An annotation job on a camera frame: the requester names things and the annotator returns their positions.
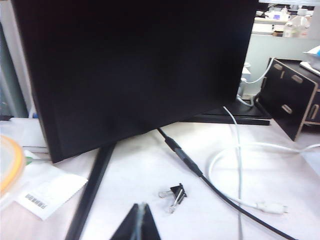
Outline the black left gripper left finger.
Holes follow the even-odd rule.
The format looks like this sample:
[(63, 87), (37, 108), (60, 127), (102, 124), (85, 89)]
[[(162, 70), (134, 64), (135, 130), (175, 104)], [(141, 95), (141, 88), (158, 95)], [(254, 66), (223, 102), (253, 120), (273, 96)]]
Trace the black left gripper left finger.
[(132, 240), (135, 239), (135, 229), (137, 226), (137, 215), (139, 205), (135, 203), (129, 210), (121, 224), (118, 226), (111, 240)]

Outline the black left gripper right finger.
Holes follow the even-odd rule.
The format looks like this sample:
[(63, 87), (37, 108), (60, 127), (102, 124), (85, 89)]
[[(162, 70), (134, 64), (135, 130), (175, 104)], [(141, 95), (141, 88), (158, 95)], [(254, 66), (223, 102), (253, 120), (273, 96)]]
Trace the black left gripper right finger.
[(139, 239), (159, 240), (160, 235), (149, 205), (147, 203), (143, 203), (141, 207)]

